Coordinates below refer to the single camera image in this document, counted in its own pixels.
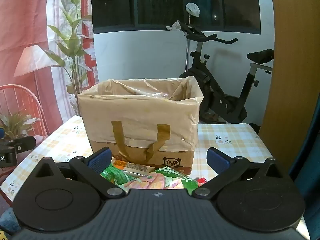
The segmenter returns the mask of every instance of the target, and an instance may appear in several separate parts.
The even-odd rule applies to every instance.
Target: white wall
[[[209,41],[202,53],[209,54],[207,67],[226,94],[239,96],[250,69],[246,55],[274,48],[274,17],[272,0],[259,0],[261,35],[249,33],[216,33],[218,38],[238,41],[231,45]],[[99,80],[135,78],[177,78],[185,68],[186,38],[183,32],[127,31],[94,35]],[[190,42],[194,51],[196,42]],[[252,87],[246,102],[248,117],[244,122],[261,125],[267,105],[270,74],[258,70],[258,87]]]

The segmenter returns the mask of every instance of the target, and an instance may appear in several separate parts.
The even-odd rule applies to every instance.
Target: green package
[[[116,184],[117,186],[135,179],[135,177],[125,174],[123,171],[117,169],[112,164],[105,168],[100,175],[113,184]]]
[[[198,183],[190,177],[181,174],[169,167],[159,168],[148,175],[131,180],[119,186],[125,192],[135,189],[182,189],[192,191],[198,187]]]
[[[181,178],[181,182],[183,184],[183,187],[188,190],[188,193],[191,195],[192,191],[194,191],[198,187],[198,182],[196,182],[194,179],[183,175],[182,173],[170,168],[170,167],[163,167],[155,170],[156,173],[161,173],[165,177],[169,178]]]

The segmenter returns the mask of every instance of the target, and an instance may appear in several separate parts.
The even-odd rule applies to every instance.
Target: panda logo
[[[180,158],[175,159],[175,158],[166,158],[166,157],[164,157],[163,160],[164,160],[164,165],[165,166],[175,167],[175,168],[183,167],[183,166],[180,165],[180,162],[181,162]]]

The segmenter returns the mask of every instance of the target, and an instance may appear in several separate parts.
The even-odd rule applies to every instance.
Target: plastic bag
[[[200,16],[200,9],[195,3],[188,3],[186,5],[186,10],[188,14],[191,14],[192,16],[195,16],[195,17]]]
[[[135,179],[135,177],[127,175],[123,171],[115,168],[112,164],[105,168],[100,175],[117,186]]]
[[[166,26],[167,30],[169,31],[180,31],[181,26],[179,24],[179,21],[176,21],[172,26]]]
[[[155,170],[133,181],[129,181],[119,186],[125,192],[131,188],[137,189],[181,189],[186,188],[191,195],[192,191],[198,187],[198,183],[169,167]]]

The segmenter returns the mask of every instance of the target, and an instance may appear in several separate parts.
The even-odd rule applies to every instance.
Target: table
[[[231,157],[243,156],[251,162],[264,162],[272,155],[250,125],[241,124],[200,124],[199,141],[195,150],[191,178],[205,177],[210,180],[217,173],[206,161],[208,148],[215,147]],[[39,160],[50,156],[55,162],[68,162],[76,156],[88,157],[92,154],[82,118],[73,116],[42,142],[0,186],[1,190],[13,201],[20,187]],[[302,219],[297,230],[310,239],[306,224]]]

